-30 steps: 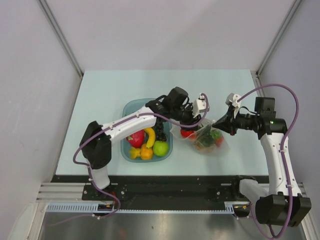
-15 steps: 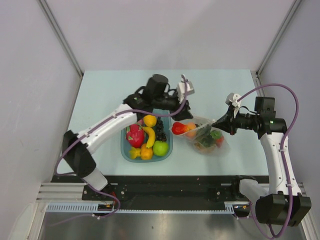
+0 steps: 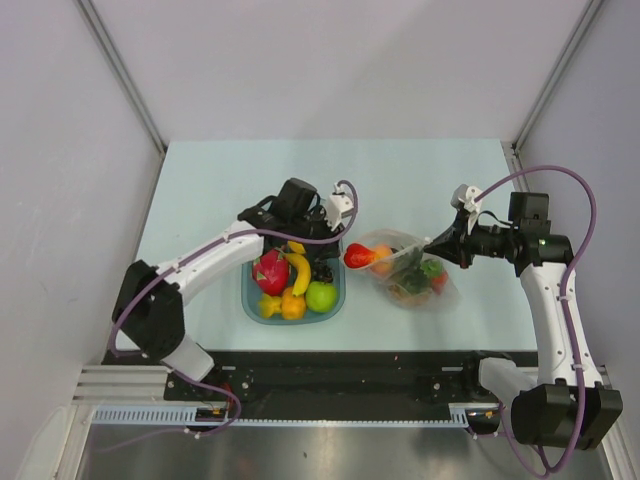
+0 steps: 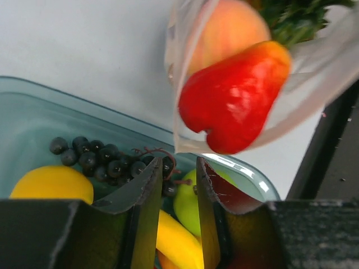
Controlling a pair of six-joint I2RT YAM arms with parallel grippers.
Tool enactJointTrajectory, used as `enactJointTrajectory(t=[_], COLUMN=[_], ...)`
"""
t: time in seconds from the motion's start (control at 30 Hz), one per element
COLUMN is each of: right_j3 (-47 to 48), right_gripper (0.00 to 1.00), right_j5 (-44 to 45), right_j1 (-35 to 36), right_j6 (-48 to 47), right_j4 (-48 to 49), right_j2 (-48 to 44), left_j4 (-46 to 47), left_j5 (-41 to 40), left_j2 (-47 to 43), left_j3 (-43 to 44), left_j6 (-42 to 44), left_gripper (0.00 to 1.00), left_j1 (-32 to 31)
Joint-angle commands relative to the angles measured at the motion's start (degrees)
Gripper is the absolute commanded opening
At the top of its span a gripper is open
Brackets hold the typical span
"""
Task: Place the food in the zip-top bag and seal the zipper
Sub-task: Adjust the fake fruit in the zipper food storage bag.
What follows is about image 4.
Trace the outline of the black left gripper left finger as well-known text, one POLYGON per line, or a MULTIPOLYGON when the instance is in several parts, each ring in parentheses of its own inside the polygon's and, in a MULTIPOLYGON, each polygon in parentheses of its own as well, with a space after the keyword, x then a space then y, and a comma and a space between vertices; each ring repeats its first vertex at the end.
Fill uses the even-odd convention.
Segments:
POLYGON ((2 268, 153 268, 162 160, 88 205, 1 200, 2 268))

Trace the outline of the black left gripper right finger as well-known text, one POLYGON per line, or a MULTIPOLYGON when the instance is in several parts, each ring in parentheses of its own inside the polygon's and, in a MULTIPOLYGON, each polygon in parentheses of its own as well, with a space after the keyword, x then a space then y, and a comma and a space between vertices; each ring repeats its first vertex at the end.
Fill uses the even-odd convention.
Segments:
POLYGON ((260 202, 196 170, 205 268, 358 267, 358 201, 260 202))

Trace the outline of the red toy wax apple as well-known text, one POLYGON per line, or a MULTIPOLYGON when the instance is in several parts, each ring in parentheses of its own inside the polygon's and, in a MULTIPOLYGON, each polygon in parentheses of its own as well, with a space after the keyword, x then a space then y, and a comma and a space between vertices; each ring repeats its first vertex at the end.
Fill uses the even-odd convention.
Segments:
POLYGON ((261 133, 292 66, 289 51, 263 41, 194 73, 178 102, 186 127, 206 132, 209 148, 231 155, 261 133))

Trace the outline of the clear polka dot zip bag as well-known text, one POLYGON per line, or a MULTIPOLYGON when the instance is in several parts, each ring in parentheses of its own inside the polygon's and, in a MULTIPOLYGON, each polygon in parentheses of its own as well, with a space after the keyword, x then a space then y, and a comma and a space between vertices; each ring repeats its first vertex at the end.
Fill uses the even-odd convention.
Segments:
POLYGON ((358 2, 175 1, 164 65, 176 152, 254 149, 358 79, 358 2))

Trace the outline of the small toy pineapple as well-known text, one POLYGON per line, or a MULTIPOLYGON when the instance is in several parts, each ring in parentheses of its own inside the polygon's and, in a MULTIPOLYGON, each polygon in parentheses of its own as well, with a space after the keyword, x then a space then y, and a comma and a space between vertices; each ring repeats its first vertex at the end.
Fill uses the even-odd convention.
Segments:
POLYGON ((286 48, 316 38, 326 28, 330 6, 353 8, 353 0, 248 0, 263 17, 273 40, 286 48))

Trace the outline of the toy peach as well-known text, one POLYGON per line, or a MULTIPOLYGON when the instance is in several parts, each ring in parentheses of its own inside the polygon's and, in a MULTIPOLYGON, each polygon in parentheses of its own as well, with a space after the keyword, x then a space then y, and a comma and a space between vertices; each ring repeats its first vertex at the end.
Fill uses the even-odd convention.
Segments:
POLYGON ((245 1, 219 1, 192 55, 187 75, 271 39, 265 20, 245 1))

